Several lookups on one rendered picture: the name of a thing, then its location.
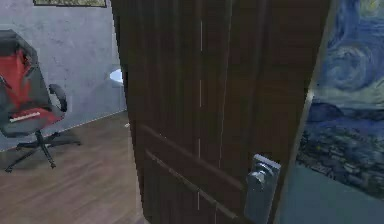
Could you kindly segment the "blue swirling night sky painting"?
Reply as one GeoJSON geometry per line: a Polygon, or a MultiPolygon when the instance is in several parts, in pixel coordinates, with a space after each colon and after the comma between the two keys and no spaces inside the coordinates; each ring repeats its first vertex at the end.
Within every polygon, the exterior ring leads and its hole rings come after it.
{"type": "Polygon", "coordinates": [[[384,201],[384,0],[338,0],[296,162],[384,201]]]}

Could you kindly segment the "dark brown wooden door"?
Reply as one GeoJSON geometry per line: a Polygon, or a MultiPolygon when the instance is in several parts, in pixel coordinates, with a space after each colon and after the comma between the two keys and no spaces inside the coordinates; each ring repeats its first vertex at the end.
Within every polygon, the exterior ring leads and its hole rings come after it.
{"type": "Polygon", "coordinates": [[[293,162],[332,0],[111,0],[143,224],[252,224],[246,177],[293,162]]]}

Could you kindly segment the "dark framed wall picture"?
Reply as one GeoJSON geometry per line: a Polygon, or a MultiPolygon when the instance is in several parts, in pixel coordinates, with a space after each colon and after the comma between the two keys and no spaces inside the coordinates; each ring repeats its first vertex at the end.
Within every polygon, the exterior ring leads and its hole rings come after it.
{"type": "Polygon", "coordinates": [[[35,6],[107,7],[106,0],[33,0],[33,3],[35,6]]]}

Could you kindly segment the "red and black office chair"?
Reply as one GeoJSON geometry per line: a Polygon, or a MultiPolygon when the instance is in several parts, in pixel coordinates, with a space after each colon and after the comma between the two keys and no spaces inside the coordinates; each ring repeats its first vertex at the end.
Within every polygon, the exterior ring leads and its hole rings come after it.
{"type": "Polygon", "coordinates": [[[7,138],[33,134],[33,142],[21,142],[17,150],[29,151],[10,163],[13,168],[37,151],[42,151],[51,167],[56,164],[49,149],[68,142],[55,132],[45,136],[42,130],[65,118],[68,101],[62,87],[46,84],[37,51],[16,31],[0,30],[0,133],[7,138]]]}

